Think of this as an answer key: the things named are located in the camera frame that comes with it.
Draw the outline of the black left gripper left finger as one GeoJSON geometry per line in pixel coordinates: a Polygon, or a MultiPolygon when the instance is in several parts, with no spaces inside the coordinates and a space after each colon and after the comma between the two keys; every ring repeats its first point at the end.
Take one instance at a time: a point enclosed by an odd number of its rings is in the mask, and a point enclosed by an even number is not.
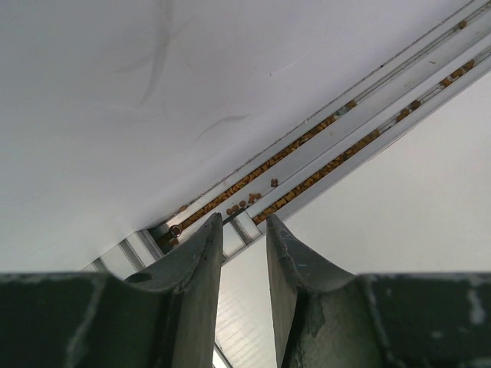
{"type": "Polygon", "coordinates": [[[126,279],[108,272],[4,273],[3,367],[209,367],[223,246],[211,215],[126,279]]]}

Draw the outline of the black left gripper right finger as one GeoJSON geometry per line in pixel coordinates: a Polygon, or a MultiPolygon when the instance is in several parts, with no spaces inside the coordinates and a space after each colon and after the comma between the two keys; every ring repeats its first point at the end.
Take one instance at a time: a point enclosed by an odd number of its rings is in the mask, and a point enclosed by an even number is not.
{"type": "Polygon", "coordinates": [[[356,275],[266,223],[278,366],[490,365],[489,274],[356,275]]]}

